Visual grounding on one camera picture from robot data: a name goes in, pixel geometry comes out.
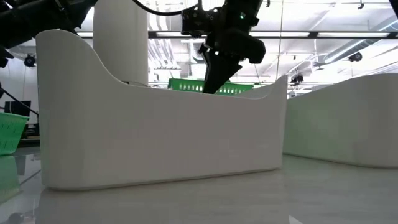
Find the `computer monitor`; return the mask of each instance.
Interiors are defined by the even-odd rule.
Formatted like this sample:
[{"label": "computer monitor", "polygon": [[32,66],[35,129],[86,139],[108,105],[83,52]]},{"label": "computer monitor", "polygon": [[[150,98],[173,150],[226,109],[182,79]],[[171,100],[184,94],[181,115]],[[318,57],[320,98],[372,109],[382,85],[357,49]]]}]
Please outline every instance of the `computer monitor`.
[{"label": "computer monitor", "polygon": [[[28,107],[30,107],[30,105],[32,104],[31,101],[22,101],[22,103]],[[27,117],[30,116],[30,110],[15,101],[12,101],[12,102],[7,101],[4,106],[4,112],[10,113],[10,114],[17,114],[17,115],[21,115],[21,116],[27,116]]]}]

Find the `floor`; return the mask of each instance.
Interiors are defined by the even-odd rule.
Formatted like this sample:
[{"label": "floor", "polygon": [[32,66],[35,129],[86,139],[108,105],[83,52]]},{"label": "floor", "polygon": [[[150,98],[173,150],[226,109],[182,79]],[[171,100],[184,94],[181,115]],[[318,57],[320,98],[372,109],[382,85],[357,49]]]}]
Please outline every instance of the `floor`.
[{"label": "floor", "polygon": [[56,192],[36,152],[0,157],[0,223],[398,223],[398,170],[284,156],[273,172]]}]

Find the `ceiling light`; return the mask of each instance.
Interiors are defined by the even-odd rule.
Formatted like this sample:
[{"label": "ceiling light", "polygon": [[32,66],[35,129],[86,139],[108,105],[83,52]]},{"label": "ceiling light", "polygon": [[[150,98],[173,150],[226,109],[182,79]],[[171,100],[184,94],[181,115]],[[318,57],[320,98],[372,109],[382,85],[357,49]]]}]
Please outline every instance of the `ceiling light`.
[{"label": "ceiling light", "polygon": [[253,37],[308,37],[309,32],[251,32]]},{"label": "ceiling light", "polygon": [[92,32],[78,32],[77,35],[79,35],[82,38],[87,38],[87,37],[93,37],[93,33]]},{"label": "ceiling light", "polygon": [[363,37],[365,39],[387,37],[388,32],[320,32],[318,37]]},{"label": "ceiling light", "polygon": [[188,37],[180,32],[156,32],[158,37]]},{"label": "ceiling light", "polygon": [[182,44],[201,44],[203,43],[204,38],[197,38],[197,39],[183,39],[181,40]]},{"label": "ceiling light", "polygon": [[8,6],[8,8],[13,9],[13,7],[10,4],[8,4],[8,2],[5,2],[5,3]]}]

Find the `white wall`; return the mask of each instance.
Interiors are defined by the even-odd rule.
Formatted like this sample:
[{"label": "white wall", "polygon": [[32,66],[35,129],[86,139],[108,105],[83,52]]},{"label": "white wall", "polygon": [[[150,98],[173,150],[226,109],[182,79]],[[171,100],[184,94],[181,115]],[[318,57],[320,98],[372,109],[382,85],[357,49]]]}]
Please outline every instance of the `white wall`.
[{"label": "white wall", "polygon": [[[2,87],[15,98],[21,101],[30,100],[32,109],[39,110],[36,68],[26,67],[24,62],[19,59],[9,60],[6,68],[0,68],[0,82]],[[0,106],[4,107],[6,101],[12,101],[12,99],[4,95],[0,99]],[[35,114],[30,113],[29,123],[37,123]]]}]

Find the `light fixture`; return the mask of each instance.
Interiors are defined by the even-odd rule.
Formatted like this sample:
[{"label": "light fixture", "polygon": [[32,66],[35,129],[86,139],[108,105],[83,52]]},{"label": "light fixture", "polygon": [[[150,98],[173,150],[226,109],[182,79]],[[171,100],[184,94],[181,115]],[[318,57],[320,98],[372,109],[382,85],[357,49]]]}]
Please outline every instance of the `light fixture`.
[{"label": "light fixture", "polygon": [[77,35],[82,38],[93,38],[93,33],[92,32],[78,32]]},{"label": "light fixture", "polygon": [[364,37],[366,39],[387,37],[388,32],[320,32],[318,37]]},{"label": "light fixture", "polygon": [[309,32],[251,32],[253,37],[308,37]]},{"label": "light fixture", "polygon": [[158,37],[187,37],[189,36],[182,35],[180,32],[156,32]]},{"label": "light fixture", "polygon": [[5,3],[8,6],[8,8],[13,9],[13,7],[10,4],[8,4],[8,2],[5,2]]}]

